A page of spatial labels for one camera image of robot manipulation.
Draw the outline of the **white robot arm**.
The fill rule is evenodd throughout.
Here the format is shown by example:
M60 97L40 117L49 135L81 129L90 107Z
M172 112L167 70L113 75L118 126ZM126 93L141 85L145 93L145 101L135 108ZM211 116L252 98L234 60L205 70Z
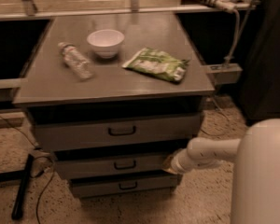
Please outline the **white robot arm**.
M183 175L222 161L234 164L231 224L280 224L280 119L258 122L238 139L193 138L162 169Z

